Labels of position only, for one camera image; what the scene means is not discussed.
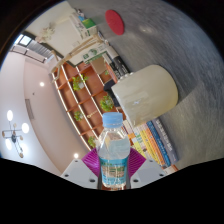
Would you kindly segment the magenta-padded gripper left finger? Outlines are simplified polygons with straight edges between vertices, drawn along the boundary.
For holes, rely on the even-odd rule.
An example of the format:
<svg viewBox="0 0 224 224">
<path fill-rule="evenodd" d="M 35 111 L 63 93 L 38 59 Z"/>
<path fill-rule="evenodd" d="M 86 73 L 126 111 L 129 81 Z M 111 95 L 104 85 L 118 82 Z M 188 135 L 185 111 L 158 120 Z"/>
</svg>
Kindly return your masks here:
<svg viewBox="0 0 224 224">
<path fill-rule="evenodd" d="M 74 159 L 61 177 L 78 186 L 97 189 L 100 176 L 100 161 L 96 149 L 92 149 L 82 159 Z"/>
</svg>

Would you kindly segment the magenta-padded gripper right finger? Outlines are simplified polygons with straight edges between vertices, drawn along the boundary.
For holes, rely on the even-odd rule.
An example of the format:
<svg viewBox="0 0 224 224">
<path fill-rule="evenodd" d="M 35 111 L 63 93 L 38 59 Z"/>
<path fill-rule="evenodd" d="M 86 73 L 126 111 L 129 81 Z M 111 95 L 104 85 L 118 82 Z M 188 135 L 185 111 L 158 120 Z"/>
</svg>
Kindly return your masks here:
<svg viewBox="0 0 224 224">
<path fill-rule="evenodd" d="M 153 159 L 145 158 L 135 149 L 130 149 L 127 172 L 128 189 L 141 188 L 166 176 Z"/>
</svg>

